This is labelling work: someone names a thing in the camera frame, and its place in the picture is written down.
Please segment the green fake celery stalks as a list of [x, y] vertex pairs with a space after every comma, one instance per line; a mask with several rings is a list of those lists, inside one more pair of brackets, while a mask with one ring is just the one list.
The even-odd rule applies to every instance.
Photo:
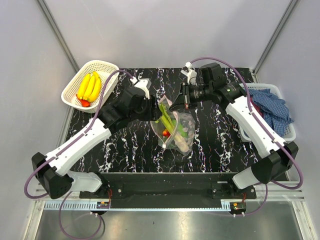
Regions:
[[[163, 99], [159, 103], [159, 109], [162, 116], [151, 122], [154, 133], [158, 136], [159, 145], [164, 149], [174, 149], [182, 154], [186, 154], [190, 149], [187, 143], [188, 129], [185, 128], [181, 120], [182, 118], [177, 112], [169, 111], [170, 103], [167, 99]], [[162, 132], [167, 129], [170, 133], [170, 137], [164, 137]]]

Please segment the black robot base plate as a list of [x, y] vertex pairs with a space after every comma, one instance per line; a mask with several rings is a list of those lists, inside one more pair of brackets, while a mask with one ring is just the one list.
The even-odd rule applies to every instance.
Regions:
[[212, 199], [257, 198], [251, 184], [237, 190], [232, 183], [234, 173], [192, 172], [192, 173], [102, 173], [106, 183], [104, 190], [110, 190], [113, 199], [132, 196], [201, 196]]

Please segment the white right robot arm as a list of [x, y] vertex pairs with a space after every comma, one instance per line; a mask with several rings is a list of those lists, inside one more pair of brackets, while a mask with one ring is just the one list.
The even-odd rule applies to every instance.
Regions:
[[221, 66], [210, 63], [200, 68], [203, 83], [196, 83], [197, 73], [191, 62], [182, 73], [187, 80], [170, 106], [171, 111], [192, 110], [199, 102], [211, 101], [219, 105], [243, 128], [256, 147], [260, 160], [238, 172], [228, 181], [227, 192], [239, 198], [245, 189], [255, 184], [268, 184], [289, 170], [298, 153], [298, 146], [287, 143], [252, 106], [248, 87], [237, 82], [228, 83]]

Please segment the yellow fake bell pepper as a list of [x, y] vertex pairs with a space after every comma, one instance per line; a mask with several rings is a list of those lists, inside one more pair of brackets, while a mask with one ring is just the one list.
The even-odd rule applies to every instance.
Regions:
[[77, 96], [80, 99], [93, 103], [98, 98], [101, 88], [102, 81], [100, 76], [94, 71], [85, 75], [78, 89]]

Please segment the clear zip top bag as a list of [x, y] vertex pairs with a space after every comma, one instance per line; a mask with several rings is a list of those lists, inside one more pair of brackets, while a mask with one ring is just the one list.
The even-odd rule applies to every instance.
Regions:
[[158, 145], [164, 150], [175, 150], [187, 156], [193, 147], [196, 122], [190, 113], [171, 111], [172, 101], [163, 96], [158, 106], [162, 116], [150, 122]]

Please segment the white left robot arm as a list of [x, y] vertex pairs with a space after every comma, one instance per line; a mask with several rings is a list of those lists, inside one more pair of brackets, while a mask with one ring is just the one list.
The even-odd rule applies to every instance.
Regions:
[[108, 193], [108, 181], [99, 173], [74, 172], [71, 167], [100, 142], [109, 139], [132, 121], [155, 121], [161, 115], [157, 98], [138, 87], [129, 87], [103, 106], [89, 123], [57, 149], [32, 158], [35, 178], [51, 199], [70, 191], [89, 192], [97, 198]]

